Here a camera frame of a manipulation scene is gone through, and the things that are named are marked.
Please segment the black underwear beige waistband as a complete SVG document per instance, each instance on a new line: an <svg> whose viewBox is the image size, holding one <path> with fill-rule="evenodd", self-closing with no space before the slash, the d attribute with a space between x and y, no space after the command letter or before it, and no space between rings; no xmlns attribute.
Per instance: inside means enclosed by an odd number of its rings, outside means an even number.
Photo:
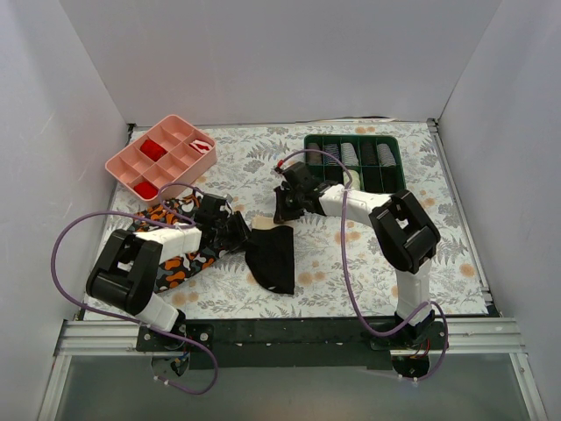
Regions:
<svg viewBox="0 0 561 421"><path fill-rule="evenodd" d="M256 216L245 246L245 262L256 283L274 294L295 292L294 228Z"/></svg>

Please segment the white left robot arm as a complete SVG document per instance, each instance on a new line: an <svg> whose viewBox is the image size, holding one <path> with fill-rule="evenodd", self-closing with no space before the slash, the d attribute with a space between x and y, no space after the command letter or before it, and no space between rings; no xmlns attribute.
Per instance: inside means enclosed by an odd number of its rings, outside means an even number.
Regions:
<svg viewBox="0 0 561 421"><path fill-rule="evenodd" d="M232 252L251 230L227 200L206 195L194 216L147 232L115 230L107 240L86 284L89 296L120 309L156 331L167 350L180 349L187 338L182 312L154 291L160 265L183 254Z"/></svg>

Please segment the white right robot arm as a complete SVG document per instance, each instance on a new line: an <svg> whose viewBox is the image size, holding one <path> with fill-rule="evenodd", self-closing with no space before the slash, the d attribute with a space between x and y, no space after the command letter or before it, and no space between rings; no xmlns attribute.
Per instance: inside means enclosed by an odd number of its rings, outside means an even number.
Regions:
<svg viewBox="0 0 561 421"><path fill-rule="evenodd" d="M306 212L339 217L340 230L348 220L373 229L382 255L394 268L398 287L394 327L380 332L360 312L352 292L346 246L341 246L344 282L352 308L365 329L375 338L398 339L406 348L419 347L429 337L435 320L430 303L430 269L441 240L439 230L413 193L402 189L391 195L352 189L348 184L320 181L303 162L274 171L284 178L274 189L273 220L284 223Z"/></svg>

